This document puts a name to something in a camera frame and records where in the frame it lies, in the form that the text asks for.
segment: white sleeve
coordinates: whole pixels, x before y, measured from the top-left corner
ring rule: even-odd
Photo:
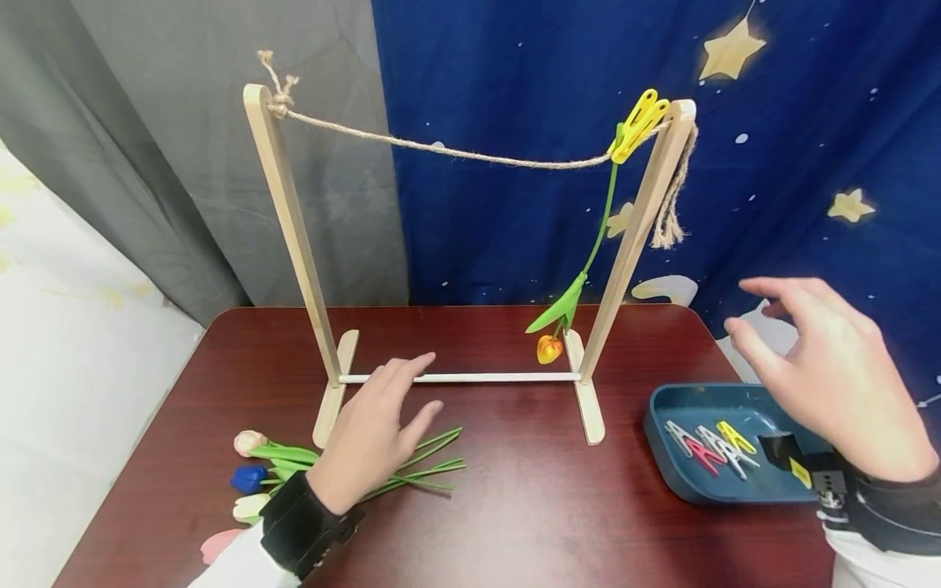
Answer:
[[[837,553],[833,588],[936,588],[941,582],[941,557],[880,551],[857,532],[824,532]]]
[[[189,588],[297,588],[300,580],[262,547],[262,523],[239,534]]]

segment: black wrist strap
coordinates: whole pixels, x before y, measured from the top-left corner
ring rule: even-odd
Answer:
[[[941,468],[919,482],[878,480],[844,463],[845,510],[853,528],[883,551],[941,555]]]
[[[941,555],[941,468],[911,484],[877,480],[839,453],[804,454],[793,435],[760,437],[768,461],[808,473],[818,492],[818,517],[829,529],[855,531],[882,551]]]
[[[320,565],[334,543],[346,543],[363,518],[352,510],[331,513],[296,472],[262,511],[262,547],[284,569],[304,579]]]

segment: right hand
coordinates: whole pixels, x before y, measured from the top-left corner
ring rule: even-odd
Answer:
[[[340,411],[323,454],[307,472],[314,494],[334,515],[342,515],[389,480],[415,453],[443,404],[428,403],[403,427],[402,402],[412,380],[434,360],[433,353],[411,361],[390,359]]]
[[[916,482],[937,469],[924,422],[869,317],[817,278],[740,285],[772,299],[765,315],[789,314],[797,326],[799,339],[782,358],[744,320],[726,320],[735,348],[788,414],[875,478]]]

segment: blue tulip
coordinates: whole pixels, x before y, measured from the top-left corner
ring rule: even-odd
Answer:
[[[262,481],[267,477],[268,470],[263,466],[242,466],[235,469],[229,484],[242,494],[256,494],[262,491]]]

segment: blue curtain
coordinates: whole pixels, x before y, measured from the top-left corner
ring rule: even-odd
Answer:
[[[410,139],[582,159],[647,87],[695,99],[678,205],[689,236],[646,250],[630,287],[687,278],[721,338],[725,317],[758,302],[740,278],[820,276],[880,323],[917,399],[941,392],[941,3],[374,0],[374,15],[390,130]],[[704,43],[742,21],[765,44],[740,72],[709,74]],[[622,167],[615,212],[648,154]],[[606,166],[393,159],[414,304],[548,303],[581,269]],[[828,215],[857,196],[859,217]],[[605,240],[584,301],[600,298],[617,245]]]

